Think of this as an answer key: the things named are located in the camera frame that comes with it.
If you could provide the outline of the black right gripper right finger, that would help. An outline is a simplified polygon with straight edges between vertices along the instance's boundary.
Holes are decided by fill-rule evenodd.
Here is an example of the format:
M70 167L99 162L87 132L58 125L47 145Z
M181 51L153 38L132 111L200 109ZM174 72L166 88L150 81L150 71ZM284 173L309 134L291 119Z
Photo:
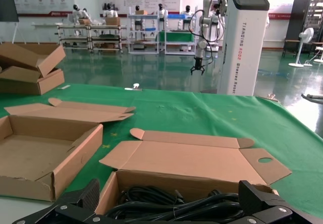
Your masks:
M322 223L322 219L292 207L274 193L256 189L248 181L239 182L239 203L246 216L263 223Z

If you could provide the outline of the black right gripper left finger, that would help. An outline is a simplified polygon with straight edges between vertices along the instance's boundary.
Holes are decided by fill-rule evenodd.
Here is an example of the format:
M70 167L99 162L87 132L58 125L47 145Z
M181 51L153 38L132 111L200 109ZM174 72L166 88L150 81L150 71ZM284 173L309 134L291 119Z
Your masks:
M107 217L96 214L100 183L92 179L83 189L66 192L51 206L15 221L21 223L111 223Z

